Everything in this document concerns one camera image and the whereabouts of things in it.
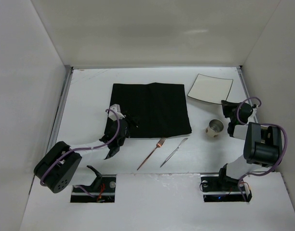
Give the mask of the aluminium rail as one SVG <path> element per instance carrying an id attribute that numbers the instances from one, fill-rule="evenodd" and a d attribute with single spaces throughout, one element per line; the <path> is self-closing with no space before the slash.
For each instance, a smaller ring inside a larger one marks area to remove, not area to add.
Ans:
<path id="1" fill-rule="evenodd" d="M 57 105 L 57 109 L 56 109 L 56 113 L 54 117 L 54 123 L 50 133 L 49 142 L 43 156 L 46 156 L 46 154 L 49 152 L 49 150 L 53 147 L 53 145 L 57 141 L 57 136 L 60 129 L 60 125 L 61 125 L 61 121 L 62 121 L 62 117 L 63 117 L 63 113 L 64 113 L 66 101 L 67 101 L 67 96 L 68 96 L 68 92 L 70 88 L 70 83 L 71 83 L 72 75 L 73 75 L 72 66 L 65 65 L 65 69 L 66 69 L 66 75 L 64 78 L 61 92 L 60 92 L 60 97 L 59 97 L 59 101 L 58 101 L 58 105 Z"/>
<path id="2" fill-rule="evenodd" d="M 256 96 L 248 96 L 241 103 L 262 106 L 262 101 Z M 268 137 L 268 132 L 273 129 L 269 129 L 268 125 L 259 124 L 256 114 L 252 114 L 248 118 L 247 124 L 237 125 L 237 128 L 245 132 L 243 158 L 246 163 L 258 168 L 273 166 L 279 157 L 273 139 Z"/>

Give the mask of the right aluminium rail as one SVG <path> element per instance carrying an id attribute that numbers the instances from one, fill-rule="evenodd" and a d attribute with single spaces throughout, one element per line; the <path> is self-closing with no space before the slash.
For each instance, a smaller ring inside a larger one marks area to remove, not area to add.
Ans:
<path id="1" fill-rule="evenodd" d="M 248 96 L 241 103 L 262 106 L 262 101 L 256 96 Z M 243 158 L 246 163 L 258 168 L 273 166 L 279 157 L 273 139 L 268 137 L 268 132 L 273 129 L 269 129 L 268 125 L 259 124 L 256 114 L 252 114 L 248 118 L 247 124 L 237 125 L 237 128 L 245 132 Z"/>

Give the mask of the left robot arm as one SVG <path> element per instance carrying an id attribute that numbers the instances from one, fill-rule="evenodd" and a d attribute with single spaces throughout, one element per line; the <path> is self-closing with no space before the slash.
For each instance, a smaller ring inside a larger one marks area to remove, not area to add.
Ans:
<path id="1" fill-rule="evenodd" d="M 113 158 L 130 138 L 131 130 L 140 125 L 140 118 L 128 112 L 109 109 L 104 135 L 95 142 L 69 145 L 57 142 L 34 168 L 40 184 L 53 193 L 59 193 L 68 185 L 81 189 L 95 197 L 101 187 L 102 174 L 93 167 L 99 160 Z"/>

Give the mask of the black cloth placemat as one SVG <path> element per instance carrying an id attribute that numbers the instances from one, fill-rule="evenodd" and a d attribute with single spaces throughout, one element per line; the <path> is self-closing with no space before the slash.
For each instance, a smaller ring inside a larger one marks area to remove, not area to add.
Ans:
<path id="1" fill-rule="evenodd" d="M 114 83 L 110 105 L 114 104 L 137 123 L 129 126 L 131 138 L 169 138 L 192 132 L 183 84 Z"/>

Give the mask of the silver knife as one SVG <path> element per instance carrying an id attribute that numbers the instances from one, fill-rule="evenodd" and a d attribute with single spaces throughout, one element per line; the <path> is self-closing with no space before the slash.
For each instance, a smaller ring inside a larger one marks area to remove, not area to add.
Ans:
<path id="1" fill-rule="evenodd" d="M 164 160 L 164 162 L 160 165 L 160 168 L 162 168 L 169 160 L 170 158 L 178 151 L 178 149 L 188 140 L 188 138 L 184 138 L 179 145 L 176 147 L 176 149 Z"/>

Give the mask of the copper fork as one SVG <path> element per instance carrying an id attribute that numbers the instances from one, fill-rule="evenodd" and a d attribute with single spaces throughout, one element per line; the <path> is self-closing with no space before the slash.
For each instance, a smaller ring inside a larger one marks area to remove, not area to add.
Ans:
<path id="1" fill-rule="evenodd" d="M 144 163 L 152 156 L 152 154 L 159 148 L 161 148 L 165 142 L 166 138 L 161 138 L 157 144 L 156 144 L 156 147 L 150 152 L 150 154 L 144 159 L 144 161 L 140 164 L 140 166 L 137 168 L 137 170 L 139 170 L 143 165 Z"/>

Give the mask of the left aluminium rail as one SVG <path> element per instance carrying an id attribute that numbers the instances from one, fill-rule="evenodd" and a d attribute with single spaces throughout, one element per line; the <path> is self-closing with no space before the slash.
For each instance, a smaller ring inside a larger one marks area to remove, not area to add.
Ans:
<path id="1" fill-rule="evenodd" d="M 72 66 L 65 65 L 65 69 L 66 69 L 66 75 L 64 78 L 61 92 L 60 92 L 60 97 L 59 97 L 59 101 L 58 101 L 58 105 L 57 105 L 57 109 L 56 109 L 56 113 L 54 117 L 54 123 L 50 133 L 49 142 L 43 156 L 46 156 L 46 154 L 49 152 L 49 150 L 53 147 L 53 145 L 57 141 L 57 136 L 60 129 L 60 125 L 61 125 L 61 121 L 62 121 L 62 117 L 63 117 L 63 113 L 64 113 L 66 101 L 67 101 L 67 96 L 68 96 L 68 92 L 70 88 L 70 83 L 71 83 L 72 75 L 73 75 Z"/>

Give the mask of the square white plate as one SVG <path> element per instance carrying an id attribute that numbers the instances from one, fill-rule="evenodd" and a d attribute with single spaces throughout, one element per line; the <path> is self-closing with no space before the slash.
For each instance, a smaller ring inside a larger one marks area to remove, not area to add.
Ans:
<path id="1" fill-rule="evenodd" d="M 233 79 L 217 78 L 198 74 L 187 96 L 189 98 L 221 104 L 222 100 L 227 100 Z"/>

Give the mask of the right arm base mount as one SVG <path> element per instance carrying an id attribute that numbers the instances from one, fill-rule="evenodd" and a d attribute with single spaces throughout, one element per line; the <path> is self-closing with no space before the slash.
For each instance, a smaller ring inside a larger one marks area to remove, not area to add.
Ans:
<path id="1" fill-rule="evenodd" d="M 225 167 L 217 174 L 202 174 L 199 188 L 206 203 L 243 202 L 249 203 L 253 197 L 247 182 L 230 178 Z"/>

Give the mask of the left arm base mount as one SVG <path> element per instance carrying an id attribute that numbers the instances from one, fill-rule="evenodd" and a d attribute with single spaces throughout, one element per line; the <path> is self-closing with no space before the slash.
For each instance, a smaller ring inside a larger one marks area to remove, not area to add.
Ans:
<path id="1" fill-rule="evenodd" d="M 92 182 L 88 185 L 74 185 L 71 203 L 114 203 L 117 175 L 103 175 L 93 166 L 86 168 L 92 173 Z"/>

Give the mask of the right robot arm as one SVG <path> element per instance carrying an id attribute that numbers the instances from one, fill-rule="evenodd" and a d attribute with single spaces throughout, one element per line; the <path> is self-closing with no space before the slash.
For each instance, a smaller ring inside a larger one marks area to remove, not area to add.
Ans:
<path id="1" fill-rule="evenodd" d="M 230 137 L 244 140 L 243 154 L 219 170 L 217 183 L 222 187 L 240 186 L 248 175 L 264 176 L 282 161 L 288 145 L 287 133 L 276 124 L 250 122 L 262 105 L 257 97 L 240 103 L 221 101 L 225 118 L 229 118 L 227 132 Z"/>

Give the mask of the white paper cup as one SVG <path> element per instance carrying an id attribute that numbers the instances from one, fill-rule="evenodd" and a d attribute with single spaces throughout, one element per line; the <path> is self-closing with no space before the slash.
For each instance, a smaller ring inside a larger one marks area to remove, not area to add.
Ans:
<path id="1" fill-rule="evenodd" d="M 224 124 L 221 120 L 213 119 L 209 122 L 205 133 L 207 136 L 215 138 L 217 137 L 224 129 Z"/>

